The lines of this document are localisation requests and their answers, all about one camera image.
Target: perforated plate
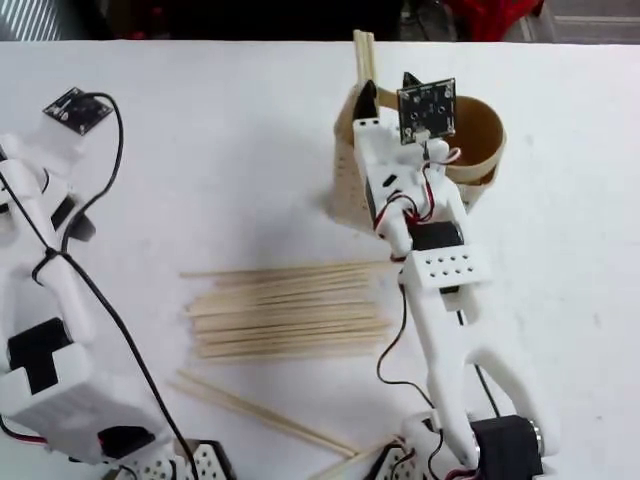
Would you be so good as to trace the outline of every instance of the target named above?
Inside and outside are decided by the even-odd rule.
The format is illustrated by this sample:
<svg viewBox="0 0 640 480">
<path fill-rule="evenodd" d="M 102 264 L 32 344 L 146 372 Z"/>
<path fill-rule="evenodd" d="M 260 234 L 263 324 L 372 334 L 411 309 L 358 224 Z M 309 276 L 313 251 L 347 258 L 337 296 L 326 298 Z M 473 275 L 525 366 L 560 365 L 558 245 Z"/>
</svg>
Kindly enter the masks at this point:
<svg viewBox="0 0 640 480">
<path fill-rule="evenodd" d="M 404 457 L 406 453 L 401 448 L 392 448 L 387 453 L 387 457 L 384 459 L 378 474 L 376 475 L 376 480 L 410 480 L 413 477 L 413 473 L 416 469 L 415 460 L 412 458 L 411 460 L 407 460 L 406 462 L 402 462 L 396 468 L 396 471 L 391 478 L 391 470 L 393 470 L 393 466 L 398 462 L 402 457 Z"/>
<path fill-rule="evenodd" d="M 220 465 L 220 461 L 211 445 L 201 444 L 193 454 L 198 467 L 198 480 L 233 480 L 227 477 Z M 140 480 L 194 480 L 191 473 L 191 465 L 180 456 L 168 458 L 153 458 L 145 464 L 134 464 Z M 131 476 L 127 472 L 121 472 L 117 480 L 129 480 Z"/>
<path fill-rule="evenodd" d="M 476 245 L 411 252 L 405 263 L 421 288 L 446 288 L 489 280 L 484 252 Z"/>
</svg>

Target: bamboo skewer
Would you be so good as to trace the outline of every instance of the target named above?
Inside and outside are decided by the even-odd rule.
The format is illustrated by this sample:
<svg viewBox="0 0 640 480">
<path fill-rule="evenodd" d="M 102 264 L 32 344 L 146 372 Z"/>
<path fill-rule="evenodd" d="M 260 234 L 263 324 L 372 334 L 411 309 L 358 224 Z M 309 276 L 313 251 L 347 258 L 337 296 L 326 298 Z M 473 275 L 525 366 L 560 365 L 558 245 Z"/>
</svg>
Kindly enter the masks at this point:
<svg viewBox="0 0 640 480">
<path fill-rule="evenodd" d="M 217 314 L 204 314 L 194 315 L 188 313 L 187 315 L 196 320 L 206 319 L 207 321 L 223 321 L 240 322 L 247 319 L 260 319 L 265 324 L 268 324 L 271 320 L 281 320 L 285 318 L 293 318 L 295 322 L 311 321 L 311 319 L 336 319 L 336 318 L 349 318 L 349 317 L 362 317 L 375 315 L 375 308 L 371 302 L 352 302 L 347 304 L 327 304 L 317 307 L 309 308 L 302 307 L 297 309 L 276 307 L 271 308 L 265 306 L 260 309 L 260 315 L 255 312 L 232 312 L 232 313 L 217 313 Z"/>
<path fill-rule="evenodd" d="M 243 283 L 236 283 L 233 285 L 235 287 L 235 290 L 233 293 L 236 293 L 236 292 L 238 293 L 239 292 L 278 293 L 281 291 L 286 291 L 285 287 L 302 286 L 302 285 L 305 285 L 307 287 L 337 285 L 337 284 L 340 284 L 341 282 L 345 283 L 349 281 L 367 283 L 368 278 L 369 278 L 369 275 L 367 274 L 367 272 L 359 271 L 355 273 L 339 272 L 331 275 L 322 274 L 318 276 L 306 276 L 303 278 L 286 278 L 284 280 L 277 280 L 277 281 L 267 280 L 267 281 L 256 281 L 251 283 L 243 282 Z M 218 285 L 219 288 L 221 288 L 222 292 L 229 291 L 229 285 L 224 283 L 221 284 L 220 282 L 216 282 L 216 284 Z M 215 295 L 216 293 L 217 292 L 208 293 L 203 295 L 201 298 L 207 298 L 212 295 Z"/>
<path fill-rule="evenodd" d="M 309 340 L 296 340 L 280 343 L 254 343 L 252 345 L 236 344 L 236 345 L 223 345 L 223 346 L 209 346 L 207 344 L 201 344 L 196 347 L 198 355 L 201 357 L 214 357 L 223 356 L 229 354 L 239 353 L 257 353 L 257 352 L 280 352 L 283 350 L 300 350 L 302 348 L 319 348 L 339 344 L 352 344 L 362 345 L 363 343 L 375 344 L 379 342 L 381 336 L 378 334 L 349 336 L 341 338 L 331 339 L 309 339 Z"/>
<path fill-rule="evenodd" d="M 308 328 L 306 325 L 294 325 L 291 326 L 278 326 L 273 328 L 252 328 L 241 330 L 225 330 L 221 332 L 209 332 L 198 335 L 198 341 L 208 344 L 229 343 L 234 341 L 246 341 L 246 340 L 265 340 L 273 338 L 274 334 L 277 338 L 289 338 L 294 336 L 315 336 L 319 333 L 341 333 L 341 332 L 353 332 L 353 331 L 366 331 L 377 332 L 384 330 L 389 326 L 386 322 L 371 321 L 360 322 L 359 324 L 322 324 L 314 328 Z"/>
<path fill-rule="evenodd" d="M 306 350 L 289 350 L 281 352 L 263 352 L 262 354 L 241 354 L 241 355 L 225 355 L 220 357 L 205 357 L 202 359 L 207 364 L 225 364 L 225 363 L 252 363 L 263 362 L 265 359 L 273 360 L 291 360 L 305 358 L 330 358 L 330 357 L 363 357 L 373 355 L 373 346 L 375 344 L 349 344 L 336 345 L 332 347 L 323 347 L 321 349 Z"/>
<path fill-rule="evenodd" d="M 196 301 L 197 305 L 209 305 L 220 302 L 231 303 L 234 301 L 245 300 L 250 301 L 252 303 L 277 303 L 278 300 L 281 302 L 286 302 L 288 300 L 297 300 L 304 298 L 317 298 L 319 294 L 326 294 L 328 292 L 353 292 L 357 293 L 359 291 L 365 290 L 367 284 L 364 282 L 353 282 L 353 283 L 343 283 L 338 285 L 328 285 L 328 286 L 318 286 L 314 288 L 313 286 L 305 286 L 302 285 L 298 288 L 291 288 L 290 290 L 280 290 L 279 292 L 261 292 L 261 291 L 240 291 L 233 294 L 228 294 L 224 292 L 210 294 L 206 298 L 200 298 Z"/>
<path fill-rule="evenodd" d="M 280 267 L 271 268 L 265 270 L 236 270 L 236 271 L 208 271 L 208 272 L 184 272 L 180 276 L 183 278 L 198 278 L 198 277 L 225 277 L 225 278 L 240 278 L 240 277 L 255 277 L 255 276 L 269 276 L 273 274 L 280 274 L 282 276 L 296 277 L 303 276 L 308 272 L 319 271 L 340 271 L 349 269 L 370 269 L 376 267 L 388 267 L 387 261 L 365 261 L 365 262 L 344 262 L 338 264 L 320 264 L 301 267 Z"/>
<path fill-rule="evenodd" d="M 316 432 L 308 427 L 305 427 L 304 425 L 300 425 L 274 411 L 253 404 L 218 387 L 214 387 L 213 385 L 183 370 L 179 370 L 178 374 L 191 383 L 190 386 L 171 383 L 174 388 L 183 393 L 199 398 L 200 400 L 203 400 L 205 402 L 219 405 L 229 410 L 252 415 L 263 423 L 272 426 L 284 433 L 288 433 L 308 442 L 315 443 L 316 445 L 329 448 L 346 457 L 352 457 L 357 454 L 357 450 L 353 447 L 332 439 L 326 434 Z"/>
<path fill-rule="evenodd" d="M 281 309 L 281 308 L 315 308 L 315 307 L 325 307 L 325 306 L 334 306 L 334 305 L 351 305 L 356 303 L 361 303 L 361 299 L 322 299 L 322 298 L 307 298 L 290 302 L 279 302 L 279 303 L 267 303 L 262 305 L 211 305 L 211 306 L 200 306 L 200 307 L 191 307 L 189 309 L 189 316 L 208 316 L 208 315 L 216 315 L 221 313 L 241 313 L 241 312 L 261 312 L 265 307 L 271 307 L 273 309 Z"/>
<path fill-rule="evenodd" d="M 304 323 L 273 323 L 265 325 L 264 323 L 208 323 L 208 324 L 194 324 L 194 330 L 197 332 L 199 338 L 206 338 L 207 335 L 220 335 L 225 332 L 230 332 L 238 335 L 252 335 L 258 333 L 278 334 L 294 331 L 317 331 L 318 329 L 365 329 L 368 327 L 376 326 L 388 326 L 387 322 L 377 320 L 373 316 L 363 316 L 362 318 L 348 318 L 335 320 L 325 320 L 318 322 L 304 322 Z"/>
<path fill-rule="evenodd" d="M 222 272 L 187 309 L 201 358 L 370 350 L 388 324 L 367 299 L 379 262 Z"/>
</svg>

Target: white table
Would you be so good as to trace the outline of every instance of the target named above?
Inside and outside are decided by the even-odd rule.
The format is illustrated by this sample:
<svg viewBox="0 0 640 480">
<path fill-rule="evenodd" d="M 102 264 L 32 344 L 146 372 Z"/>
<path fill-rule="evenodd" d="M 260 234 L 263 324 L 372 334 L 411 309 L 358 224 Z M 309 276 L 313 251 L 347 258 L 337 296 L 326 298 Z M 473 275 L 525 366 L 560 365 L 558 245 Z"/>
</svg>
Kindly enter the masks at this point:
<svg viewBox="0 0 640 480">
<path fill-rule="evenodd" d="M 405 70 L 423 81 L 455 76 L 458 93 L 502 116 L 503 168 L 472 219 L 506 314 L 560 413 L 562 453 L 551 463 L 560 478 L 633 478 L 640 48 L 379 44 L 376 57 L 385 86 L 400 85 Z M 207 288 L 178 272 L 386 258 L 384 243 L 334 224 L 320 207 L 331 183 L 332 124 L 355 81 L 350 44 L 0 44 L 0 58 L 2 132 L 33 132 L 41 109 L 73 85 L 109 92 L 121 106 L 120 177 L 91 212 L 97 235 L 72 249 L 128 322 L 161 385 L 189 361 L 181 310 Z M 86 156 L 72 174 L 84 194 L 111 170 L 114 124 L 110 118 L 85 139 Z M 399 322 L 390 284 L 385 309 Z M 104 339 L 98 353 L 115 370 L 134 370 L 118 332 L 94 307 Z M 365 448 L 424 408 L 410 389 L 379 384 L 374 364 L 308 360 L 206 374 Z M 411 325 L 386 371 L 424 381 Z M 488 414 L 477 380 L 469 384 L 470 406 Z M 183 432 L 222 441 L 242 480 L 298 480 L 340 460 L 253 419 L 162 391 Z M 450 456 L 439 460 L 441 472 L 453 466 Z M 0 464 L 14 478 L 99 473 L 5 438 Z"/>
</svg>

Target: black cable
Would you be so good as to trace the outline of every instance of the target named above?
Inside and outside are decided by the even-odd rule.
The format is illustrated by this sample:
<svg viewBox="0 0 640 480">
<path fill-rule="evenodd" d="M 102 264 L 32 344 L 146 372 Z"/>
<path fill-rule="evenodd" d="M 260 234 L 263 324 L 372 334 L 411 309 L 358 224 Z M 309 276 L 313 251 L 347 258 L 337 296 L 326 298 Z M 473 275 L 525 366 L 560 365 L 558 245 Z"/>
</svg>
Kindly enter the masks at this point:
<svg viewBox="0 0 640 480">
<path fill-rule="evenodd" d="M 33 223 L 33 220 L 31 220 L 31 217 L 29 216 L 27 211 L 24 209 L 24 206 L 22 205 L 20 200 L 18 200 L 18 197 L 16 196 L 15 192 L 13 191 L 13 188 L 11 188 L 11 185 L 9 185 L 9 182 L 7 182 L 7 179 L 4 177 L 2 172 L 0 172 L 0 181 L 2 181 L 2 183 L 4 185 L 3 190 L 6 189 L 7 192 L 9 192 L 9 196 L 11 197 L 11 200 L 13 200 L 15 202 L 15 204 L 18 206 L 18 208 L 22 212 L 22 215 L 24 215 L 24 218 L 27 220 L 27 223 L 29 223 L 29 226 L 31 227 L 31 230 L 33 230 L 33 233 L 35 233 L 36 236 L 38 237 L 38 240 L 40 240 L 40 242 L 45 247 L 45 249 L 48 248 L 49 245 L 47 244 L 46 240 L 44 239 L 44 237 L 42 236 L 40 231 L 36 228 L 35 224 Z"/>
<path fill-rule="evenodd" d="M 116 150 L 116 160 L 113 164 L 113 171 L 111 172 L 111 176 L 109 177 L 109 181 L 107 182 L 107 184 L 100 192 L 94 195 L 87 203 L 85 203 L 81 208 L 78 209 L 74 216 L 71 217 L 71 220 L 69 220 L 67 227 L 64 229 L 60 247 L 60 251 L 62 252 L 66 252 L 69 248 L 69 237 L 71 235 L 71 232 L 73 231 L 73 227 L 75 226 L 75 224 L 82 218 L 82 216 L 94 203 L 104 197 L 109 192 L 109 190 L 111 190 L 111 187 L 113 186 L 113 183 L 116 181 L 116 177 L 118 176 L 118 171 L 120 170 L 120 164 L 122 163 L 122 150 L 124 148 L 124 125 L 122 122 L 122 115 L 120 114 L 118 104 L 113 99 L 113 97 L 102 92 L 89 92 L 78 95 L 73 99 L 73 101 L 77 102 L 82 98 L 104 98 L 111 103 L 113 111 L 116 114 L 116 120 L 118 122 L 118 149 Z"/>
<path fill-rule="evenodd" d="M 16 203 L 16 205 L 18 206 L 18 208 L 22 212 L 22 215 L 24 215 L 25 219 L 27 220 L 27 222 L 31 226 L 31 229 L 34 231 L 36 236 L 39 238 L 39 240 L 42 242 L 43 246 L 45 247 L 45 259 L 46 259 L 46 261 L 44 262 L 44 264 L 46 264 L 47 261 L 55 258 L 58 255 L 63 257 L 69 263 L 69 265 L 71 265 L 71 267 L 78 273 L 78 275 L 80 275 L 82 280 L 89 287 L 91 292 L 95 295 L 95 297 L 98 299 L 98 301 L 102 304 L 104 309 L 109 313 L 109 315 L 111 316 L 111 318 L 115 322 L 116 326 L 118 327 L 118 329 L 122 333 L 125 341 L 127 342 L 127 345 L 129 346 L 129 349 L 131 350 L 131 353 L 133 354 L 133 356 L 134 356 L 134 358 L 135 358 L 135 360 L 136 360 L 136 362 L 138 364 L 138 367 L 140 367 L 140 370 L 142 371 L 142 374 L 145 377 L 145 380 L 147 381 L 147 383 L 149 385 L 149 388 L 151 389 L 151 392 L 153 393 L 153 396 L 155 397 L 156 401 L 158 402 L 158 406 L 160 407 L 160 410 L 162 411 L 162 414 L 164 415 L 165 419 L 167 420 L 167 423 L 169 424 L 169 427 L 171 427 L 171 430 L 173 431 L 174 435 L 176 436 L 176 438 L 178 440 L 178 443 L 180 444 L 180 446 L 184 450 L 185 455 L 187 456 L 187 459 L 189 460 L 189 463 L 191 464 L 191 471 L 193 473 L 194 480 L 198 480 L 198 478 L 199 478 L 198 469 L 197 469 L 197 466 L 196 466 L 195 458 L 193 458 L 193 453 L 191 452 L 191 449 L 189 448 L 189 445 L 187 444 L 186 440 L 182 436 L 182 433 L 180 432 L 180 429 L 178 428 L 178 426 L 176 425 L 175 421 L 173 420 L 173 417 L 171 417 L 171 414 L 169 413 L 169 410 L 167 409 L 167 406 L 165 405 L 164 400 L 162 399 L 162 396 L 160 395 L 160 392 L 158 391 L 158 388 L 157 388 L 157 386 L 155 384 L 155 381 L 153 380 L 153 377 L 151 376 L 151 373 L 149 372 L 149 369 L 147 368 L 147 365 L 144 362 L 144 359 L 142 358 L 142 355 L 140 354 L 140 351 L 138 350 L 138 347 L 137 347 L 135 341 L 131 337 L 131 334 L 129 333 L 129 330 L 127 329 L 124 321 L 122 320 L 122 318 L 120 317 L 118 312 L 115 310 L 115 308 L 113 308 L 111 303 L 109 303 L 107 298 L 102 294 L 102 292 L 100 291 L 98 286 L 93 282 L 93 280 L 91 279 L 89 274 L 87 274 L 87 272 L 75 261 L 75 259 L 69 253 L 67 253 L 67 245 L 68 245 L 68 240 L 69 240 L 69 234 L 71 232 L 73 223 L 75 221 L 77 221 L 77 219 L 80 218 L 82 216 L 82 214 L 84 214 L 91 205 L 93 205 L 97 200 L 102 198 L 111 189 L 111 186 L 113 185 L 113 182 L 115 181 L 115 178 L 116 178 L 116 176 L 118 174 L 118 170 L 120 169 L 120 163 L 122 161 L 122 149 L 123 149 L 123 143 L 124 143 L 124 128 L 123 128 L 123 123 L 122 123 L 122 117 L 120 115 L 120 110 L 119 110 L 118 105 L 116 104 L 115 100 L 110 95 L 108 95 L 106 93 L 100 93 L 100 92 L 97 92 L 97 93 L 86 93 L 86 94 L 83 94 L 82 96 L 80 96 L 78 98 L 82 98 L 83 96 L 91 96 L 91 97 L 94 97 L 94 98 L 95 97 L 106 98 L 113 105 L 113 110 L 115 111 L 116 118 L 118 120 L 118 149 L 117 149 L 117 153 L 116 153 L 116 161 L 115 161 L 115 165 L 114 165 L 114 168 L 113 168 L 113 172 L 111 174 L 111 178 L 107 182 L 107 185 L 97 195 L 95 195 L 89 202 L 87 202 L 87 204 L 85 204 L 81 209 L 79 209 L 78 212 L 76 212 L 76 214 L 72 217 L 71 221 L 67 225 L 67 228 L 65 229 L 64 236 L 63 236 L 63 241 L 62 241 L 62 247 L 61 247 L 60 251 L 57 251 L 57 250 L 53 249 L 51 246 L 49 246 L 49 244 L 47 244 L 47 242 L 45 241 L 44 237 L 42 236 L 42 234 L 40 233 L 38 228 L 33 223 L 33 220 L 31 219 L 31 217 L 29 216 L 29 214 L 25 210 L 24 206 L 22 205 L 22 203 L 20 202 L 18 197 L 13 192 L 13 189 L 11 188 L 9 183 L 7 182 L 6 178 L 4 177 L 4 175 L 2 175 L 2 172 L 0 172 L 0 180 L 4 184 L 4 186 L 7 189 L 7 191 L 9 192 L 9 195 L 11 196 L 11 199 Z M 42 268 L 42 266 L 44 266 L 44 264 L 43 264 L 43 262 L 40 262 L 40 268 Z"/>
<path fill-rule="evenodd" d="M 127 467 L 126 465 L 120 465 L 120 471 L 122 470 L 129 473 L 129 475 L 131 475 L 134 478 L 134 480 L 138 480 L 138 475 L 131 468 Z"/>
<path fill-rule="evenodd" d="M 396 463 L 393 464 L 393 467 L 391 467 L 391 475 L 389 475 L 389 480 L 398 480 L 398 477 L 394 477 L 394 475 L 396 474 L 396 468 L 398 468 L 400 465 L 402 465 L 404 462 L 407 462 L 409 460 L 411 460 L 413 457 L 416 456 L 416 451 L 415 450 L 411 450 L 408 454 L 406 454 L 404 457 L 402 457 L 401 459 L 399 459 Z"/>
<path fill-rule="evenodd" d="M 436 455 L 440 452 L 440 450 L 442 450 L 443 444 L 444 444 L 444 432 L 440 430 L 440 440 L 438 441 L 438 446 L 433 452 L 431 452 L 431 455 L 429 455 L 429 459 L 427 460 L 427 468 L 429 469 L 429 473 L 434 478 L 434 480 L 440 480 L 440 477 L 438 477 L 436 475 L 436 472 L 433 471 L 433 467 L 431 464 L 433 463 L 433 459 L 436 457 Z"/>
<path fill-rule="evenodd" d="M 431 39 L 429 38 L 429 34 L 427 33 L 427 29 L 424 26 L 424 23 L 422 23 L 422 18 L 420 17 L 420 12 L 416 11 L 414 13 L 414 15 L 415 15 L 416 22 L 418 22 L 418 26 L 420 27 L 420 30 L 422 31 L 422 36 L 423 36 L 424 40 L 429 42 Z"/>
<path fill-rule="evenodd" d="M 391 341 L 391 343 L 384 350 L 384 352 L 382 352 L 382 354 L 380 355 L 380 358 L 378 358 L 378 363 L 376 365 L 376 375 L 378 376 L 378 379 L 382 383 L 385 383 L 387 385 L 409 385 L 415 388 L 431 408 L 436 408 L 433 402 L 431 401 L 431 399 L 427 396 L 427 394 L 424 393 L 424 391 L 415 383 L 407 382 L 404 380 L 387 380 L 383 378 L 382 374 L 380 373 L 380 369 L 382 367 L 382 361 L 387 356 L 387 354 L 391 351 L 391 349 L 395 347 L 396 344 L 400 341 L 400 337 L 402 337 L 404 329 L 407 327 L 407 294 L 405 292 L 404 285 L 400 285 L 400 291 L 402 292 L 402 325 L 400 326 L 400 330 L 398 331 L 398 334 L 396 335 L 396 337 Z"/>
<path fill-rule="evenodd" d="M 75 259 L 68 253 L 61 253 L 60 255 L 69 263 L 69 265 L 73 267 L 73 269 L 78 273 L 78 275 L 80 275 L 80 278 L 82 278 L 84 283 L 89 287 L 91 292 L 102 304 L 104 309 L 109 313 L 109 315 L 111 315 L 111 318 L 113 318 L 113 321 L 115 322 L 116 326 L 122 333 L 122 336 L 124 337 L 125 342 L 127 342 L 127 345 L 129 345 L 129 349 L 131 350 L 131 353 L 133 353 L 133 356 L 136 359 L 136 362 L 138 363 L 138 366 L 140 367 L 140 370 L 142 371 L 142 374 L 144 375 L 145 380 L 149 384 L 149 388 L 151 388 L 151 392 L 153 393 L 153 396 L 158 402 L 158 406 L 160 407 L 162 414 L 167 419 L 167 423 L 171 427 L 171 430 L 173 430 L 174 435 L 176 436 L 176 438 L 178 439 L 178 442 L 180 443 L 180 446 L 184 449 L 185 454 L 187 455 L 187 458 L 191 463 L 191 471 L 193 472 L 193 478 L 197 480 L 199 478 L 198 470 L 196 468 L 196 461 L 193 458 L 191 449 L 189 448 L 187 441 L 182 436 L 180 429 L 178 429 L 178 426 L 176 425 L 175 421 L 171 417 L 171 414 L 169 413 L 169 410 L 167 409 L 167 406 L 165 405 L 164 400 L 162 399 L 162 396 L 158 391 L 156 382 L 153 380 L 153 377 L 151 376 L 151 373 L 149 372 L 149 369 L 147 368 L 147 365 L 145 364 L 144 359 L 142 358 L 142 355 L 138 350 L 138 346 L 136 345 L 135 341 L 131 337 L 131 334 L 129 333 L 129 330 L 127 329 L 124 322 L 122 321 L 122 318 L 120 317 L 116 309 L 113 308 L 111 303 L 109 303 L 109 300 L 107 300 L 107 298 L 102 294 L 102 292 L 100 291 L 98 286 L 94 283 L 94 281 L 91 279 L 89 274 L 78 264 L 78 262 L 76 262 Z"/>
<path fill-rule="evenodd" d="M 464 325 L 462 312 L 458 310 L 456 313 L 458 315 L 458 323 L 460 325 Z M 500 415 L 500 410 L 498 409 L 498 404 L 496 403 L 495 398 L 493 398 L 493 395 L 491 394 L 491 390 L 489 389 L 489 385 L 487 384 L 487 381 L 484 378 L 484 373 L 482 372 L 482 369 L 480 368 L 479 365 L 474 365 L 474 368 L 476 369 L 476 373 L 478 374 L 478 380 L 480 380 L 480 383 L 482 384 L 482 389 L 484 390 L 484 393 L 487 394 L 489 403 L 491 403 L 491 408 L 493 409 L 493 413 L 497 418 L 500 418 L 501 415 Z"/>
</svg>

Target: paper cup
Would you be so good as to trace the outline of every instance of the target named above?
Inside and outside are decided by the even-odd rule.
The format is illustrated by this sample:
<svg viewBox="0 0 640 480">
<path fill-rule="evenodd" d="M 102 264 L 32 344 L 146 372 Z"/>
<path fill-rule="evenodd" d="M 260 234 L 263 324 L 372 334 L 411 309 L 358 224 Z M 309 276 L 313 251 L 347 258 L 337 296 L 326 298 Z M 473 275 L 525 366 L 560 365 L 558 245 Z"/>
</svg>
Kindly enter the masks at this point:
<svg viewBox="0 0 640 480">
<path fill-rule="evenodd" d="M 498 114 L 486 103 L 473 97 L 456 98 L 456 133 L 444 140 L 458 147 L 461 156 L 447 167 L 447 176 L 460 190 L 469 206 L 496 178 L 507 135 Z"/>
</svg>

